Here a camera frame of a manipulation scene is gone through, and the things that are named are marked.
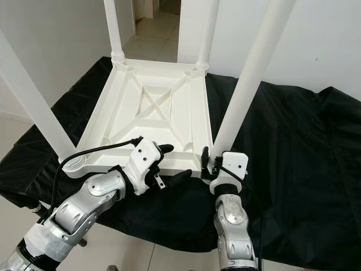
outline cable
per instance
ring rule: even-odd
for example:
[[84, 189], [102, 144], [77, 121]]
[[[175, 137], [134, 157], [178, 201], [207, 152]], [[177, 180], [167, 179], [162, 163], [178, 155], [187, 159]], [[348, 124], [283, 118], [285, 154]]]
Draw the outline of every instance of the cable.
[[261, 234], [259, 236], [259, 244], [258, 244], [258, 270], [262, 271], [262, 250], [263, 250], [263, 208], [262, 208], [262, 204], [261, 201], [259, 200], [257, 194], [255, 192], [253, 192], [253, 190], [249, 187], [249, 185], [247, 183], [245, 183], [240, 177], [238, 177], [236, 174], [234, 174], [233, 172], [229, 171], [228, 169], [226, 169], [223, 166], [219, 167], [221, 170], [223, 170], [224, 172], [226, 172], [227, 174], [231, 175], [233, 178], [235, 178], [236, 180], [238, 180], [242, 186], [245, 186], [250, 193], [253, 195], [254, 199], [256, 200], [256, 203], [258, 205], [258, 209], [259, 209], [259, 213], [261, 214]]
[[128, 145], [128, 144], [133, 144], [133, 145], [137, 145], [141, 140], [143, 139], [143, 137], [139, 137], [139, 138], [136, 138], [136, 139], [131, 139], [131, 140], [128, 140], [128, 141], [125, 141], [125, 142], [121, 142], [121, 143], [117, 143], [117, 144], [112, 144], [112, 145], [108, 145], [108, 146], [102, 146], [102, 147], [97, 147], [97, 148], [91, 148], [89, 150], [85, 150], [85, 151], [80, 151], [80, 152], [77, 152], [76, 154], [73, 154], [67, 158], [65, 158], [61, 163], [60, 165], [58, 166], [58, 168], [56, 169], [56, 172], [55, 172], [55, 177], [54, 177], [54, 184], [52, 186], [52, 194], [51, 194], [51, 204], [50, 204], [50, 208], [49, 210], [47, 211], [47, 213], [41, 217], [38, 222], [44, 222], [45, 219], [47, 219], [48, 217], [50, 217], [50, 215], [52, 214], [52, 212], [54, 211], [55, 209], [55, 204], [56, 204], [56, 191], [58, 190], [58, 186], [59, 186], [59, 180], [58, 180], [58, 176], [59, 176], [59, 172], [63, 169], [63, 166], [65, 166], [65, 164], [67, 162], [69, 162], [70, 160], [78, 157], [78, 156], [81, 156], [81, 155], [84, 155], [84, 154], [89, 154], [89, 153], [92, 153], [92, 152], [96, 152], [96, 151], [103, 151], [103, 150], [107, 150], [107, 149], [110, 149], [110, 148], [117, 148], [117, 147], [122, 147], [122, 146], [125, 146], [125, 145]]

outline white wall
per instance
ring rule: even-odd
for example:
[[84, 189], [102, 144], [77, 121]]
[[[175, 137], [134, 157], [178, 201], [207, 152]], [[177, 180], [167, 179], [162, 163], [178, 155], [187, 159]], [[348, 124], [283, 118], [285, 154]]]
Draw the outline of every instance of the white wall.
[[[178, 62], [197, 59], [208, 0], [182, 0]], [[266, 0], [221, 0], [210, 73], [239, 77]], [[334, 86], [361, 100], [361, 2], [299, 0], [264, 80], [313, 91]]]
[[[116, 0], [123, 43], [134, 34], [131, 0]], [[49, 105], [110, 56], [102, 0], [0, 0], [0, 27]], [[0, 111], [24, 115], [4, 84]]]

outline black cloth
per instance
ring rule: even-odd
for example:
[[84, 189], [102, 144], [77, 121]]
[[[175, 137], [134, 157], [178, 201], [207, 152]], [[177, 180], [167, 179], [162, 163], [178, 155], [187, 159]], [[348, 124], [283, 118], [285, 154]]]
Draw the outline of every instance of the black cloth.
[[[112, 69], [101, 58], [52, 110], [76, 144]], [[213, 139], [237, 79], [205, 78]], [[245, 181], [261, 198], [265, 259], [325, 270], [361, 270], [361, 103], [327, 88], [319, 94], [261, 83], [233, 145], [249, 156]], [[0, 163], [0, 194], [18, 205], [50, 203], [57, 157], [33, 126]], [[86, 177], [60, 175], [59, 202]], [[258, 253], [260, 213], [241, 192]], [[201, 180], [187, 178], [169, 190], [127, 195], [98, 223], [182, 251], [217, 246], [214, 198]]]

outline black cable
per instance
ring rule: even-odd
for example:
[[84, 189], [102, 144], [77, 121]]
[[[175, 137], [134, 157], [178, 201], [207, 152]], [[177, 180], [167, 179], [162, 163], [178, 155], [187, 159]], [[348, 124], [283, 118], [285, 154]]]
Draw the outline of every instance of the black cable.
[[258, 209], [259, 209], [259, 213], [261, 214], [261, 233], [259, 236], [259, 244], [258, 244], [258, 270], [262, 271], [262, 250], [263, 250], [263, 208], [262, 208], [262, 204], [261, 201], [259, 200], [257, 194], [255, 192], [253, 192], [253, 190], [249, 187], [249, 185], [247, 183], [245, 183], [240, 177], [238, 177], [236, 174], [234, 174], [233, 172], [229, 171], [228, 169], [224, 168], [223, 166], [219, 167], [221, 170], [223, 170], [224, 172], [226, 172], [227, 174], [231, 175], [233, 178], [235, 178], [236, 180], [238, 180], [243, 186], [245, 186], [250, 193], [253, 195], [254, 199], [256, 200], [256, 203], [258, 205]]
[[128, 140], [128, 141], [125, 141], [125, 142], [117, 143], [117, 144], [112, 144], [112, 145], [102, 146], [102, 147], [97, 147], [97, 148], [91, 148], [89, 150], [77, 152], [76, 154], [73, 154], [73, 155], [65, 158], [60, 163], [60, 165], [58, 166], [58, 168], [57, 168], [57, 170], [55, 172], [54, 183], [53, 183], [53, 186], [52, 186], [52, 195], [51, 195], [50, 208], [49, 208], [48, 212], [38, 220], [38, 223], [44, 222], [45, 219], [47, 219], [52, 214], [52, 212], [54, 211], [55, 204], [56, 204], [56, 191], [58, 190], [58, 186], [59, 186], [59, 180], [58, 180], [59, 172], [63, 169], [63, 166], [65, 166], [65, 164], [67, 162], [69, 162], [70, 160], [72, 160], [72, 159], [74, 159], [74, 158], [76, 158], [78, 156], [81, 156], [81, 155], [84, 155], [84, 154], [89, 154], [89, 153], [96, 152], [96, 151], [103, 151], [103, 150], [107, 150], [109, 148], [122, 147], [122, 146], [125, 146], [125, 145], [128, 145], [128, 144], [133, 144], [133, 145], [136, 146], [142, 139], [143, 139], [142, 137], [139, 137], [139, 138], [136, 138], [136, 139], [131, 139], [131, 140]]

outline robotic arm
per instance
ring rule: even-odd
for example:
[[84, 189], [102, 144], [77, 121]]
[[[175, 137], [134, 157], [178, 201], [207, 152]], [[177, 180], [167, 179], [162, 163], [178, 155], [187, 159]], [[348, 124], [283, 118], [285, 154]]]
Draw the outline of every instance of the robotic arm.
[[[81, 189], [65, 200], [43, 224], [35, 224], [26, 233], [11, 256], [0, 264], [0, 271], [53, 271], [104, 211], [133, 190], [141, 195], [149, 187], [146, 179], [165, 187], [158, 176], [158, 163], [171, 145], [158, 146], [142, 139], [130, 154], [124, 169], [118, 167], [106, 174], [88, 178]], [[248, 158], [244, 154], [225, 152], [223, 166], [244, 178]], [[241, 184], [220, 171], [211, 182], [210, 191], [217, 197], [214, 217], [217, 229], [221, 270], [255, 271], [257, 263], [249, 235], [248, 218], [238, 193]]]

